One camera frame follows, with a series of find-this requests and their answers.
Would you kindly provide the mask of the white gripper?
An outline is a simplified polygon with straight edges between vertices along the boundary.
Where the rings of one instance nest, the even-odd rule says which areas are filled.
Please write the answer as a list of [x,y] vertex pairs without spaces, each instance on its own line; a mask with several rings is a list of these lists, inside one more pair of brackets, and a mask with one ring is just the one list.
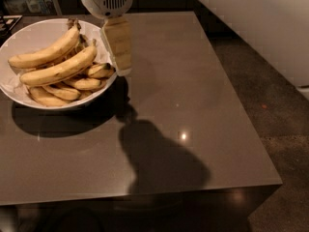
[[128,75],[131,65],[131,32],[129,22],[121,15],[133,0],[81,0],[88,12],[104,21],[100,34],[118,76]]

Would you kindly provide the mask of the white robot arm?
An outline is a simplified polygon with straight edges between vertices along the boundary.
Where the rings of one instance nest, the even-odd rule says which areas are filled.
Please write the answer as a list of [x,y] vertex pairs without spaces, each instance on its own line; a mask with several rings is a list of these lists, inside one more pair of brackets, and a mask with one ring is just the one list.
[[90,14],[129,9],[184,10],[199,3],[309,98],[309,0],[81,0]]

